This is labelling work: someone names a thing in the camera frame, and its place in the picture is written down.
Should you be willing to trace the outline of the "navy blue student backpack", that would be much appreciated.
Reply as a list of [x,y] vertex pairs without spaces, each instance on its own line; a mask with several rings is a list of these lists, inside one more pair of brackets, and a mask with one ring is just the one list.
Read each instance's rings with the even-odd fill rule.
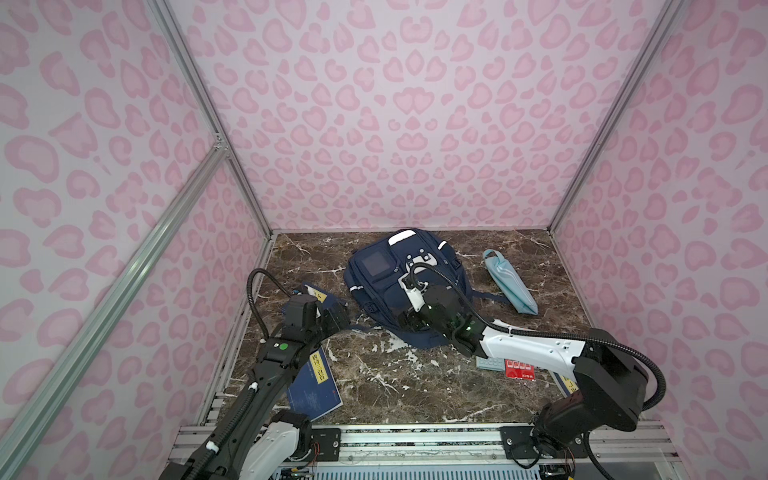
[[415,263],[437,267],[471,300],[509,302],[503,296],[473,289],[453,247],[432,232],[404,229],[357,250],[349,258],[344,272],[351,296],[377,324],[415,348],[431,349],[447,343],[438,332],[407,319],[412,305],[403,280]]

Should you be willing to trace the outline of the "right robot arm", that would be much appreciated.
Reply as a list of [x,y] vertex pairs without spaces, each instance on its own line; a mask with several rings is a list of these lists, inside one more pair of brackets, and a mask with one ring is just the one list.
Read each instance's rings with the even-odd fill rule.
[[666,394],[658,365],[604,330],[552,333],[488,320],[448,276],[426,263],[416,264],[400,283],[411,303],[409,317],[462,355],[520,361],[576,384],[575,392],[535,415],[522,444],[537,457],[555,457],[600,427],[632,432],[641,414]]

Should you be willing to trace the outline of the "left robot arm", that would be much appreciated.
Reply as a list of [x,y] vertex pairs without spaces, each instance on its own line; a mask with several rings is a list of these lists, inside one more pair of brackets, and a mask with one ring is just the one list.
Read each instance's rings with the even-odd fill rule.
[[249,383],[222,421],[183,463],[170,463],[162,479],[270,479],[290,458],[311,452],[310,420],[272,409],[321,343],[350,325],[344,301],[292,296],[283,321],[259,351]]

